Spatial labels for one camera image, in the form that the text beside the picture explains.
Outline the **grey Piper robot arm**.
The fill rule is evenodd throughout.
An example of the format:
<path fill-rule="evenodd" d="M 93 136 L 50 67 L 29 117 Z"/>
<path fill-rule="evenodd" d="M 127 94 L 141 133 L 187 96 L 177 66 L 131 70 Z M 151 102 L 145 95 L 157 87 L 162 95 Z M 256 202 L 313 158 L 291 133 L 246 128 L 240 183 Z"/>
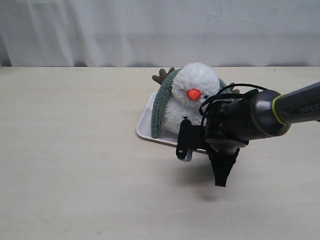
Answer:
<path fill-rule="evenodd" d="M 199 107 L 199 125 L 184 119 L 179 127 L 176 157 L 189 162 L 193 151 L 208 155 L 216 186 L 225 187 L 240 149 L 252 140 L 279 137 L 292 124 L 320 120 L 320 84 L 287 94 L 247 84 L 246 93 L 226 93 L 227 85 Z"/>

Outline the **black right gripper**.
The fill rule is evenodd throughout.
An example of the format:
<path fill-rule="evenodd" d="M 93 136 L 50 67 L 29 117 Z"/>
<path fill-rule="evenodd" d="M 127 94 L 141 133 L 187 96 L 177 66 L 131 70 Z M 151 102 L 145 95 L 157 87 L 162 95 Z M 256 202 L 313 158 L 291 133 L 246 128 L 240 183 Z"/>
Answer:
<path fill-rule="evenodd" d="M 251 103 L 259 93 L 257 89 L 246 93 L 226 93 L 209 97 L 204 104 L 206 123 L 192 125 L 189 119 L 180 123 L 176 157 L 190 161 L 193 151 L 206 151 L 214 174 L 215 185 L 226 187 L 227 179 L 236 163 L 240 148 L 259 137 L 252 119 Z"/>

